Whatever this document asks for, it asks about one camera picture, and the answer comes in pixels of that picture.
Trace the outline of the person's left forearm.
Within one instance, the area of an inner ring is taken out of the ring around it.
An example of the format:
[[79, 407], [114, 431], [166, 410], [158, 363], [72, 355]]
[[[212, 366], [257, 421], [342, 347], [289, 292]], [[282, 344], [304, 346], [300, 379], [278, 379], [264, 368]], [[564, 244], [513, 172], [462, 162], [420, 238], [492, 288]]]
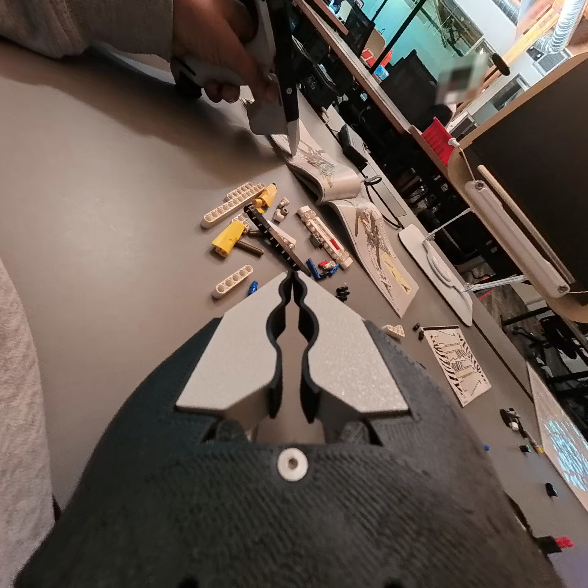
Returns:
[[130, 54], [171, 54], [173, 1], [1, 1], [1, 36], [61, 58], [108, 45]]

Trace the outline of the red storage bin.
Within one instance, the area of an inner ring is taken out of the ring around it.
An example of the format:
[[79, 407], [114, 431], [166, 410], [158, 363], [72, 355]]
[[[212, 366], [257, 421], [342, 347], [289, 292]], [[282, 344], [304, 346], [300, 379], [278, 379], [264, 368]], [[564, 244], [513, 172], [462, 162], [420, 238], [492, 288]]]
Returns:
[[437, 117], [434, 117], [431, 124], [422, 132], [422, 137], [442, 163], [447, 166], [455, 149], [456, 141]]

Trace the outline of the large white paper sheet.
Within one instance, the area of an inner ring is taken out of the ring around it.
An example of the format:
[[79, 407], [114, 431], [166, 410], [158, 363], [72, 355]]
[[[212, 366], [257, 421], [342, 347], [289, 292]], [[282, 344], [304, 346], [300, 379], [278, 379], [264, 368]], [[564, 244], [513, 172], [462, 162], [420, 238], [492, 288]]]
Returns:
[[287, 135], [270, 135], [293, 173], [316, 196], [316, 206], [328, 206], [340, 218], [356, 257], [394, 312], [404, 317], [419, 286], [395, 254], [385, 220], [372, 203], [362, 178], [337, 162], [308, 134], [291, 155]]

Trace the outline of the person's left hand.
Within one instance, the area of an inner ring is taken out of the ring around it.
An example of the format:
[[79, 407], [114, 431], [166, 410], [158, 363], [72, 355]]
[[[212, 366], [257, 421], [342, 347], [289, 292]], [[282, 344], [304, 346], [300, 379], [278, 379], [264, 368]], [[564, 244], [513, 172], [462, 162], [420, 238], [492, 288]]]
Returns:
[[231, 70], [254, 99], [277, 103], [279, 88], [263, 75], [245, 48], [256, 31], [256, 18], [240, 1], [173, 2], [173, 56], [191, 56]]

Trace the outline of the flexible silver duct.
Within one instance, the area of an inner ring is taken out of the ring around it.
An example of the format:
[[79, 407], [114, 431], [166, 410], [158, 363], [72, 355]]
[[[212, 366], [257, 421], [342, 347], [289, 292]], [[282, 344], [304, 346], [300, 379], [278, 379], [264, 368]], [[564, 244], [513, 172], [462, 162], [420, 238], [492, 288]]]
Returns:
[[563, 1], [559, 4], [558, 17], [553, 29], [533, 46], [542, 55], [557, 54], [567, 47], [583, 14], [586, 1]]

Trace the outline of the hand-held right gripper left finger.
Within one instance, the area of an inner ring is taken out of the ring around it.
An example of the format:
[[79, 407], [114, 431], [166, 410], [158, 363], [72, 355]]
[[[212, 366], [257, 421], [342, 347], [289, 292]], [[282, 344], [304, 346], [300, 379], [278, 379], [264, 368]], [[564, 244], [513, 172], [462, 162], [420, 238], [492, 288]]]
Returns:
[[223, 419], [274, 418], [282, 402], [282, 351], [292, 272], [276, 276], [227, 311], [181, 391], [176, 407]]

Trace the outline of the black office chair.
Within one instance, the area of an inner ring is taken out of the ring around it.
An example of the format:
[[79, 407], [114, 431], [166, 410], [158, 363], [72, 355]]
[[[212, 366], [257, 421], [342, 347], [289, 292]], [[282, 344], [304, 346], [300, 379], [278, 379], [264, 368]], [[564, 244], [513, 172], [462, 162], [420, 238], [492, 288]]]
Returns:
[[[520, 327], [523, 321], [534, 318], [539, 320], [541, 337]], [[583, 386], [587, 385], [587, 369], [567, 371], [560, 375], [554, 375], [552, 371], [547, 372], [548, 363], [545, 353], [548, 349], [555, 349], [560, 356], [564, 356], [571, 361], [580, 360], [584, 365], [587, 365], [587, 338], [579, 329], [577, 323], [563, 319], [548, 306], [544, 306], [512, 318], [501, 318], [500, 324], [503, 330], [512, 326], [514, 334], [529, 341], [529, 346], [536, 353], [537, 359], [543, 361], [541, 367], [544, 368], [548, 384], [559, 385], [578, 381]]]
[[386, 68], [388, 76], [380, 83], [402, 115], [414, 126], [435, 106], [437, 81], [425, 67], [416, 49]]

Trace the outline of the pile of loose lego pieces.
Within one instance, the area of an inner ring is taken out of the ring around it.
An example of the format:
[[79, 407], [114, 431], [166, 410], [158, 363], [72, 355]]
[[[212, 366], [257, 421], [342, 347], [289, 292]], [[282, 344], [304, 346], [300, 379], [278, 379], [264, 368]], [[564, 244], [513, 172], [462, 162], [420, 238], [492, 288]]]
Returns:
[[279, 226], [290, 213], [290, 200], [281, 198], [272, 218], [266, 217], [276, 196], [277, 186], [274, 182], [268, 185], [263, 182], [245, 182], [229, 191], [222, 202], [204, 213], [200, 221], [202, 229], [212, 229], [223, 222], [228, 223], [212, 240], [213, 252], [226, 259], [238, 248], [260, 258], [264, 250], [247, 240], [258, 238], [290, 270], [301, 271], [316, 281], [327, 279], [338, 270], [346, 270], [351, 266], [353, 259], [341, 241], [315, 211], [307, 206], [299, 208], [297, 215], [309, 232], [311, 244], [326, 254], [328, 259], [319, 262], [314, 262], [311, 258], [301, 259], [296, 251], [296, 239]]

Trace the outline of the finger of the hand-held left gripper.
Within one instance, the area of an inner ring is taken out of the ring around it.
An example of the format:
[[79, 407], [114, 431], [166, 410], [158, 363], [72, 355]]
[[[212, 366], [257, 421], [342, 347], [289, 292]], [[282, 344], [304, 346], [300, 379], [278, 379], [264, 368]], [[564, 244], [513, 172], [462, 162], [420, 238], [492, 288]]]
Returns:
[[285, 135], [291, 156], [297, 154], [300, 142], [298, 98], [288, 98], [283, 104], [250, 101], [247, 117], [253, 134]]

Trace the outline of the black power adapter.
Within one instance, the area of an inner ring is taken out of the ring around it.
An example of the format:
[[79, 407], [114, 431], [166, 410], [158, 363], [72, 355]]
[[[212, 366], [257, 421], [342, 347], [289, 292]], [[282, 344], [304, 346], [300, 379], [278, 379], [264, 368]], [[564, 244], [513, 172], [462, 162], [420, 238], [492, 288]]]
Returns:
[[359, 172], [363, 172], [369, 163], [369, 152], [362, 138], [349, 124], [345, 123], [339, 130], [337, 139], [345, 157], [351, 161]]

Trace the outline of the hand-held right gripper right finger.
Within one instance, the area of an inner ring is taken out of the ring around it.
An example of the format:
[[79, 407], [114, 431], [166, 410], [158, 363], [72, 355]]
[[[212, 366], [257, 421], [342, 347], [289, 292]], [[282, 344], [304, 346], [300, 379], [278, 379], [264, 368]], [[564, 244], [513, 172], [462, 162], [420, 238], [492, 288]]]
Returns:
[[301, 360], [300, 404], [308, 422], [406, 415], [409, 407], [364, 319], [302, 272], [293, 274]]

